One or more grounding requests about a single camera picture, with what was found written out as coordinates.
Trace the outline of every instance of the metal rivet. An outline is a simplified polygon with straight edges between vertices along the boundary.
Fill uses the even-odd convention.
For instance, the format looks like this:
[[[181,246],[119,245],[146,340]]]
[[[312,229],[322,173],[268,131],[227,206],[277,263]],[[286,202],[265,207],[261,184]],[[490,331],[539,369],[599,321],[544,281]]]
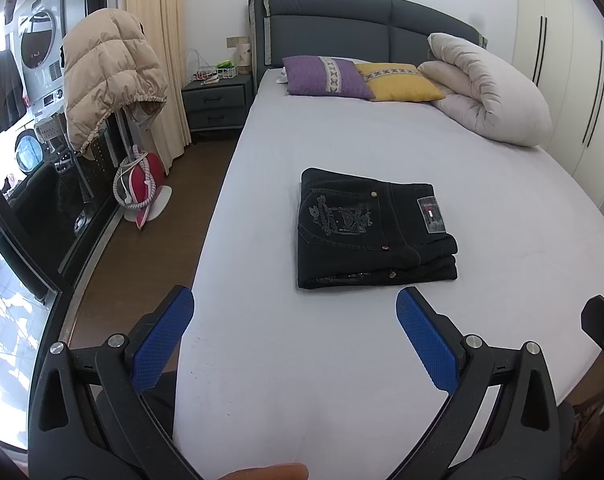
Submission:
[[[52,354],[59,354],[63,350],[64,350],[64,343],[61,341],[58,341],[57,343],[53,343],[51,345],[51,348],[48,349],[48,351],[51,352]]]
[[[114,334],[107,341],[111,348],[119,348],[124,344],[124,336],[122,334]]]
[[[477,335],[466,336],[466,344],[471,348],[480,348],[482,346],[482,339]]]
[[[533,341],[529,341],[527,343],[527,350],[529,353],[535,355],[540,353],[540,346],[538,343],[534,343]]]

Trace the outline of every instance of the power socket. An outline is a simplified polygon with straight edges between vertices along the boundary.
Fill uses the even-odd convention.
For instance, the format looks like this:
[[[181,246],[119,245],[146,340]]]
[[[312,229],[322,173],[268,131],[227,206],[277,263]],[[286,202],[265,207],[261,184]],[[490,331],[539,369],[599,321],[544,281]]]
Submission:
[[[248,36],[231,36],[229,38],[226,38],[227,48],[235,48],[240,43],[249,43]]]

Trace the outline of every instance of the beige puffer jacket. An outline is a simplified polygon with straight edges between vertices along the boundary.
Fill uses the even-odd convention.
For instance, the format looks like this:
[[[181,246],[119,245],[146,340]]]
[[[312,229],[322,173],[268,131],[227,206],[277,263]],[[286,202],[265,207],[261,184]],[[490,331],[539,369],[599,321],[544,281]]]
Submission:
[[[64,113],[71,146],[83,153],[104,120],[128,107],[150,124],[166,102],[167,83],[140,21],[119,9],[101,9],[64,37]]]

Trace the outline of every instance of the beige curtain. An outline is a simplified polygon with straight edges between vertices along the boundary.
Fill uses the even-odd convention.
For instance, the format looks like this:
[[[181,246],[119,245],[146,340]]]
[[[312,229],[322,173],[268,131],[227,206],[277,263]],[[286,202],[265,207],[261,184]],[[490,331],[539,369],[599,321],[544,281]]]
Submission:
[[[186,84],[186,58],[182,35],[182,0],[126,0],[126,10],[138,17],[144,34],[169,83],[167,101],[149,132],[143,132],[144,149],[159,155],[166,173],[173,159],[191,142],[180,89]]]

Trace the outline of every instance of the gray nightstand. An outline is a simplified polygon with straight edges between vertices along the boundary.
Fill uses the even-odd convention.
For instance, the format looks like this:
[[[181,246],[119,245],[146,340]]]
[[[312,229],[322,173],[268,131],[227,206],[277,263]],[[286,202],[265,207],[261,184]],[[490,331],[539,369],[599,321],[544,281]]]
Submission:
[[[242,129],[253,103],[253,77],[240,74],[210,85],[193,81],[182,89],[182,102],[189,130],[196,137],[215,130]]]

